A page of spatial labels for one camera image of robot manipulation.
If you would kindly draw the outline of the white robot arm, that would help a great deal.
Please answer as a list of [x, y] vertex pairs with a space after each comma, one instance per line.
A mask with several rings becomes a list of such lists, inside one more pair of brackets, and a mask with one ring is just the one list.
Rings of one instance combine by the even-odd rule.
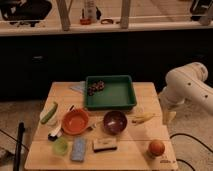
[[166, 76], [166, 86], [159, 93], [164, 125], [168, 125], [176, 116], [173, 108], [190, 100], [213, 115], [213, 87], [205, 84], [208, 78], [206, 66], [192, 62], [170, 70]]

